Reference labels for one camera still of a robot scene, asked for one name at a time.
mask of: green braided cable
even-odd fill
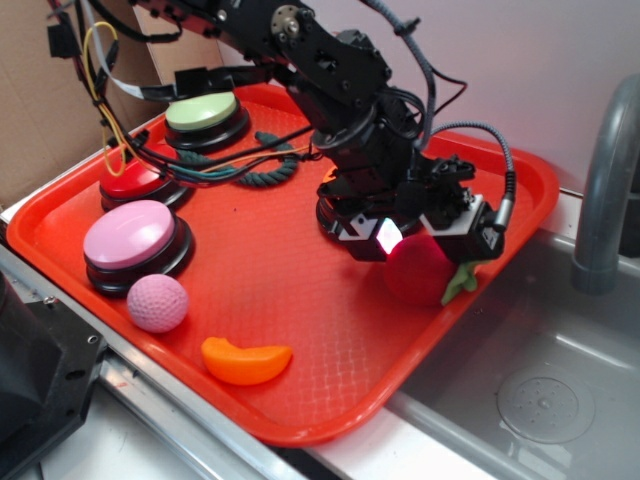
[[[256,132],[256,140],[263,145],[277,139],[278,137],[272,133]],[[276,151],[284,151],[293,150],[293,147],[289,143],[283,143],[278,145],[275,149]],[[289,180],[297,169],[298,162],[285,155],[282,165],[278,168],[271,170],[270,172],[249,172],[240,180],[236,181],[236,183],[247,187],[273,187]]]
[[[269,142],[277,140],[278,137],[276,135],[273,135],[272,133],[256,132],[256,139],[262,145],[265,145]],[[278,145],[275,150],[293,150],[293,147],[289,143],[283,143],[281,145]],[[207,158],[204,155],[192,152],[190,150],[177,150],[177,152],[180,156],[180,161],[184,162],[185,165],[204,165],[211,161],[210,158]],[[294,158],[285,155],[282,165],[280,165],[278,168],[271,170],[270,172],[249,172],[241,179],[236,180],[236,183],[245,185],[247,187],[273,187],[275,185],[286,182],[289,178],[291,178],[291,176],[297,169],[298,162]],[[228,174],[233,172],[234,170],[234,167],[228,166],[225,167],[221,171],[221,173],[224,172],[225,174]]]

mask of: orange slice toy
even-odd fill
[[[293,353],[286,345],[240,348],[219,337],[207,338],[200,349],[209,373],[233,385],[257,385],[277,377]]]

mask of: led light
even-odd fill
[[[380,225],[380,230],[376,235],[376,240],[382,247],[382,249],[389,255],[395,246],[402,241],[402,232],[393,223],[390,218],[385,218]]]

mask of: gray faucet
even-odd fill
[[[613,290],[618,253],[640,256],[640,74],[620,83],[596,142],[573,255],[573,286]]]

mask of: white wall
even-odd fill
[[[609,98],[640,72],[639,0],[387,0],[402,19],[419,16],[415,38],[427,58],[470,83],[443,111],[487,121],[514,148],[556,167],[564,187],[582,191]],[[329,31],[367,33],[394,71],[393,82],[422,95],[423,79],[404,44],[357,0],[310,0]],[[226,64],[240,57],[222,49]],[[439,99],[450,89],[440,84]]]

